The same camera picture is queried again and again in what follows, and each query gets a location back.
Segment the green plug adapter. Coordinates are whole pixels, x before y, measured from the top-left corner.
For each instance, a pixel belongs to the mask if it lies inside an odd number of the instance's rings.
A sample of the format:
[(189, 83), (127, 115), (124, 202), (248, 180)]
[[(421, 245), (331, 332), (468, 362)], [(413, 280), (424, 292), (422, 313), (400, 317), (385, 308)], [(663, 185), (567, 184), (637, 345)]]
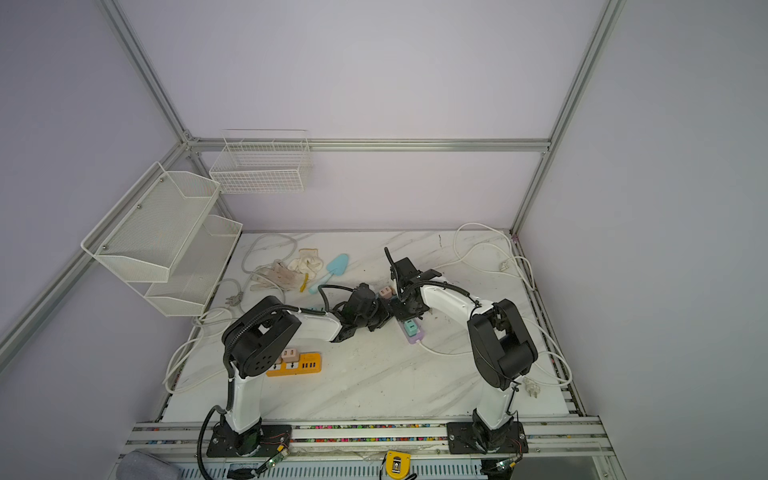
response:
[(408, 337), (414, 337), (419, 333), (419, 327), (413, 320), (406, 320), (403, 323), (403, 328)]

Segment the purple power strip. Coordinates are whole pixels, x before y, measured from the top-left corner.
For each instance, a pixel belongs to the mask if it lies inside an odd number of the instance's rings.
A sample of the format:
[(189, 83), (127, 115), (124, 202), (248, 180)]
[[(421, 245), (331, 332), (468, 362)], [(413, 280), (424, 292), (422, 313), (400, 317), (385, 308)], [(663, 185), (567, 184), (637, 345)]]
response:
[(423, 340), (424, 332), (416, 320), (398, 321), (398, 325), (409, 344), (413, 345)]

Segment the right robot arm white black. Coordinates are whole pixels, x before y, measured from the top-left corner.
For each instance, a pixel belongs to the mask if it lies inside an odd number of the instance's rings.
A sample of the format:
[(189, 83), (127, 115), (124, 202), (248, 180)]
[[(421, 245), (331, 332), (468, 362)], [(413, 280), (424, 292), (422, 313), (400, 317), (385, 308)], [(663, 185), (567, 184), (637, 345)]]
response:
[(421, 271), (407, 257), (396, 261), (388, 248), (384, 253), (395, 288), (390, 300), (395, 318), (405, 322), (437, 311), (466, 328), (470, 354), (485, 382), (466, 446), (482, 453), (508, 446), (522, 452), (513, 400), (539, 354), (516, 304), (481, 299), (434, 269)]

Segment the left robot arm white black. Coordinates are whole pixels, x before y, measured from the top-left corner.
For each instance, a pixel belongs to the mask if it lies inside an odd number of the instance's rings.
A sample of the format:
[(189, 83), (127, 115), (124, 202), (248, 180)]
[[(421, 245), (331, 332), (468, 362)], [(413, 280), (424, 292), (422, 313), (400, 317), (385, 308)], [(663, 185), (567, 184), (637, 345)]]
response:
[(322, 285), (320, 309), (288, 305), (275, 296), (259, 301), (222, 334), (227, 398), (206, 415), (197, 440), (199, 460), (270, 456), (288, 443), (289, 426), (265, 427), (261, 396), (267, 372), (293, 340), (341, 343), (360, 329), (375, 331), (392, 317), (389, 301), (362, 283)]

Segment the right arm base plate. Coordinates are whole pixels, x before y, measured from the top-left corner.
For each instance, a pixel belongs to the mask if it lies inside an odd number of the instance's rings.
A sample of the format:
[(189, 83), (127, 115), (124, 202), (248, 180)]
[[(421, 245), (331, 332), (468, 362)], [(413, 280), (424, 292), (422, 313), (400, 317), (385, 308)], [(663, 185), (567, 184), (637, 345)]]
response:
[(523, 424), (509, 420), (495, 430), (481, 421), (449, 422), (446, 425), (451, 454), (527, 454), (527, 435)]

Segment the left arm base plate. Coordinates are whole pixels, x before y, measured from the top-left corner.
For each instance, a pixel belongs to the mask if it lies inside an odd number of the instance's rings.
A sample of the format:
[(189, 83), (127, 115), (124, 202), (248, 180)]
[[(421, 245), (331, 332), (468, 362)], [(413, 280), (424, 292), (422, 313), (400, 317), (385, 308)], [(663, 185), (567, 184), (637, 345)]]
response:
[(220, 422), (213, 427), (205, 453), (209, 458), (268, 458), (280, 448), (287, 449), (291, 437), (292, 427), (287, 424), (257, 424), (244, 433), (236, 433), (228, 424)]

